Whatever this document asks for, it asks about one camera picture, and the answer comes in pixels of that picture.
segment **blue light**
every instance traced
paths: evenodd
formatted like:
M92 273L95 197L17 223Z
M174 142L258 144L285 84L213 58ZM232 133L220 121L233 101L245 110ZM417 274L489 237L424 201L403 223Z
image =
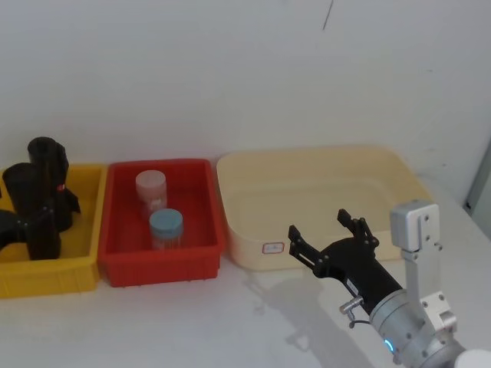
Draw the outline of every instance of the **blue light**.
M384 342L387 345L387 347L389 348L390 352L393 353L394 347L392 346L392 343L389 340L384 340Z

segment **jar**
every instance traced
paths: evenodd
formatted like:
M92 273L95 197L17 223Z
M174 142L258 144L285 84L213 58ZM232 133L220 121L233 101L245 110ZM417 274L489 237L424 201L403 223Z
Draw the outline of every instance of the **jar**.
M152 246L155 249L174 249L181 245L183 216L175 209L160 209L150 216Z
M158 170L147 170L137 175L137 193L143 202L143 214L148 218L152 213L167 207L166 176Z

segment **blue lid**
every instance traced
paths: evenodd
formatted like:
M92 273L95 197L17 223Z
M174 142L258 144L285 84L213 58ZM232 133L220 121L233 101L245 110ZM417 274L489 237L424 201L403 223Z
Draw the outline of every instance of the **blue lid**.
M173 239L183 233L183 216L175 209L159 209L150 216L150 231L160 239Z

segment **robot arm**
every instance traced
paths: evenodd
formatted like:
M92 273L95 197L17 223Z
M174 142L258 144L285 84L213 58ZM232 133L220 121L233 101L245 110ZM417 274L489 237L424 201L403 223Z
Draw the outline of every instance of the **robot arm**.
M378 240L363 218L351 219L340 210L338 221L353 234L318 251L290 227L290 254L310 267L318 278L335 278L353 296L340 311L357 322L353 309L360 306L370 324L407 368L481 368L491 366L491 353L466 351L453 337L456 317L440 286L438 206L413 201L390 214L394 245L406 262L407 289L375 259Z

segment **table surface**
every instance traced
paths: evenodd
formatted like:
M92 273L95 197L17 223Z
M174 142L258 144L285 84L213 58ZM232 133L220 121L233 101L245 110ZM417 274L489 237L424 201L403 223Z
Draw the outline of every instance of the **table surface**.
M491 350L491 242L435 182L443 291L456 338ZM404 285L404 263L384 262ZM0 302L2 366L385 368L392 357L374 329L348 328L340 283L306 269L255 273L222 259L216 280L111 288ZM358 318L366 318L357 310Z

